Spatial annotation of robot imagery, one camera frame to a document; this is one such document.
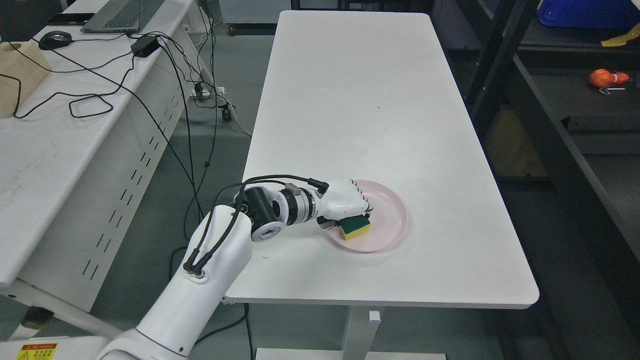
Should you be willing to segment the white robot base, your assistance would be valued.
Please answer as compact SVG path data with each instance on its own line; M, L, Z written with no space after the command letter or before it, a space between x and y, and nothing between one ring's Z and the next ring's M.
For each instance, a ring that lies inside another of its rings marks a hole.
M6 341L2 360L93 360L111 340L102 336L57 336Z

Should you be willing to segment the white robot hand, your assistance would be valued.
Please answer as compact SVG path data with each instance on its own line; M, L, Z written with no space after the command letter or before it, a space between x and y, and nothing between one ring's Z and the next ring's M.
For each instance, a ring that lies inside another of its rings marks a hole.
M345 218L372 212L373 207L352 178L329 181L325 194L316 191L316 221L322 229L332 229Z

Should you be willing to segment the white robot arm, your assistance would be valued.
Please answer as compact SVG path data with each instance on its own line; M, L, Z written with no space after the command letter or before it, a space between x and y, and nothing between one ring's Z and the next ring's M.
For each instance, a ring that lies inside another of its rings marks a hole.
M211 315L252 257L252 222L241 206L247 185L238 185L235 207L217 205L197 228L187 257L167 287L133 329L108 343L98 360L186 360Z

